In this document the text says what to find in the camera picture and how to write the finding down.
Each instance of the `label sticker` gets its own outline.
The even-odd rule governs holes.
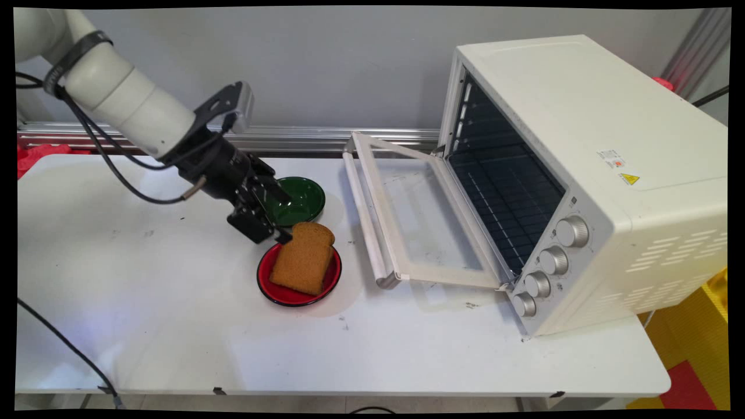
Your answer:
[[[626,160],[616,150],[601,150],[597,153],[610,168],[626,167]]]
[[[618,177],[627,185],[633,186],[634,183],[641,178],[638,170],[633,168],[627,161],[621,156],[621,153],[616,149],[600,150],[597,152],[599,158],[603,159],[608,168],[615,171]]]
[[[633,185],[634,183],[636,183],[637,180],[639,180],[639,176],[634,176],[632,174],[621,173],[621,176],[624,177],[624,179],[626,180],[626,182],[629,183],[629,185]]]

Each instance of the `toaster oven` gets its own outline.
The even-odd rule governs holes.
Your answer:
[[[432,154],[353,133],[343,158],[380,287],[506,292],[542,335],[726,266],[727,135],[579,35],[458,47]]]

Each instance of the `black cable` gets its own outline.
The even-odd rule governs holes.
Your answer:
[[[364,410],[373,410],[373,409],[377,409],[377,410],[382,410],[382,411],[384,411],[384,412],[388,412],[388,413],[393,413],[393,414],[395,414],[395,412],[394,412],[393,410],[390,410],[390,409],[386,409],[386,408],[384,408],[384,407],[378,407],[378,406],[369,406],[369,407],[363,407],[363,408],[361,408],[361,409],[353,410],[353,411],[351,411],[351,412],[350,412],[349,414],[351,415],[352,413],[359,413],[359,412],[362,412],[362,411],[364,411]]]
[[[39,78],[35,78],[32,75],[27,75],[26,73],[16,72],[16,77],[24,78],[31,82],[31,84],[16,83],[16,89],[40,89],[44,85],[44,82],[41,81]]]
[[[710,93],[702,97],[701,99],[692,103],[692,105],[694,105],[695,107],[702,107],[703,105],[709,103],[710,101],[713,101],[714,99],[720,97],[721,95],[725,95],[727,93],[729,93],[729,85],[726,85],[725,87],[722,87],[716,92]]]
[[[176,204],[176,203],[186,200],[186,198],[184,198],[183,195],[179,196],[178,198],[165,199],[165,200],[151,198],[143,194],[142,192],[138,191],[137,188],[135,188],[134,186],[132,186],[132,184],[127,182],[127,179],[124,179],[124,176],[119,172],[116,166],[114,166],[114,163],[111,162],[111,159],[106,154],[106,151],[104,151],[104,148],[101,146],[101,143],[98,141],[98,137],[95,136],[95,134],[91,130],[91,127],[88,126],[86,119],[83,116],[84,115],[83,111],[77,106],[75,101],[72,100],[72,98],[70,97],[70,94],[68,94],[67,91],[65,91],[64,87],[60,87],[60,86],[57,87],[56,93],[59,95],[60,99],[62,99],[67,104],[67,106],[70,107],[72,112],[75,114],[75,117],[77,118],[77,120],[83,125],[83,129],[88,133],[88,135],[93,140],[93,144],[95,145],[96,150],[98,150],[98,153],[101,154],[101,156],[104,158],[104,161],[106,162],[107,166],[109,166],[111,171],[114,173],[114,176],[116,176],[116,178],[119,179],[121,184],[124,185],[127,189],[129,189],[130,192],[132,192],[133,194],[137,195],[139,198],[147,202],[150,202],[152,204],[168,205],[168,204]]]
[[[121,144],[119,144],[116,140],[114,140],[113,138],[111,138],[111,136],[106,131],[104,131],[95,122],[93,122],[93,120],[90,119],[90,117],[88,115],[86,115],[82,111],[81,111],[81,114],[83,115],[83,117],[85,118],[85,120],[88,122],[89,126],[93,126],[93,129],[95,129],[96,131],[98,131],[98,133],[109,144],[111,144],[114,148],[116,148],[117,150],[119,150],[119,152],[122,153],[127,159],[129,159],[131,162],[135,163],[136,165],[138,165],[140,167],[144,167],[144,168],[147,168],[147,169],[150,169],[150,170],[166,170],[167,168],[171,168],[171,167],[177,165],[178,163],[181,163],[182,161],[188,159],[189,157],[195,155],[197,152],[202,151],[205,148],[208,148],[210,145],[212,145],[215,142],[217,142],[228,131],[227,129],[225,129],[225,127],[223,127],[222,130],[220,130],[219,132],[215,133],[215,135],[213,135],[212,138],[210,138],[208,141],[206,141],[203,144],[200,144],[197,147],[192,148],[188,152],[186,152],[186,153],[178,156],[178,158],[176,158],[172,162],[170,162],[168,164],[165,164],[165,165],[152,166],[152,165],[149,165],[147,163],[143,163],[140,160],[136,159],[132,154],[130,154],[129,151],[127,151],[126,149],[124,149],[124,147],[122,147]]]
[[[106,377],[106,374],[102,373],[101,370],[99,370],[98,367],[95,366],[93,361],[88,359],[88,357],[85,356],[84,353],[80,352],[75,347],[75,345],[73,345],[69,340],[67,340],[67,338],[59,330],[57,330],[56,327],[52,326],[51,323],[47,321],[47,319],[42,317],[41,314],[37,313],[36,310],[32,309],[28,304],[26,304],[23,300],[21,300],[20,297],[18,297],[18,305],[23,307],[27,312],[29,312],[32,316],[34,316],[38,321],[42,322],[44,326],[47,326],[47,329],[51,330],[52,333],[54,333],[58,338],[60,338],[60,340],[64,344],[66,344],[67,347],[70,348],[70,350],[72,350],[72,352],[75,352],[75,355],[79,356],[83,361],[85,361],[85,363],[88,364],[88,366],[92,368],[93,371],[95,371],[98,374],[98,376],[106,383],[107,389],[111,391],[111,395],[114,396],[114,398],[119,397],[119,394],[114,389],[114,385]]]

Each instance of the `floor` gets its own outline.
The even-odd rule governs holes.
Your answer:
[[[53,394],[18,394],[16,410],[49,409]],[[127,409],[208,412],[350,413],[380,406],[395,413],[518,412],[512,397],[181,396],[127,394]],[[85,409],[113,409],[111,396],[91,394]]]

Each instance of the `gray wall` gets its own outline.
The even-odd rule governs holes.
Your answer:
[[[656,76],[699,13],[293,6],[86,15],[123,56],[192,108],[246,80],[256,94],[256,125],[439,127],[457,45],[585,34]],[[16,68],[41,77],[48,64],[37,58]],[[41,92],[18,91],[16,100],[28,120],[74,120]]]
[[[729,84],[729,47],[730,45],[727,45],[717,60],[714,61],[714,64],[711,65],[711,68],[706,72],[706,76],[691,93],[690,101],[697,101]],[[701,110],[729,126],[729,93],[703,105]]]

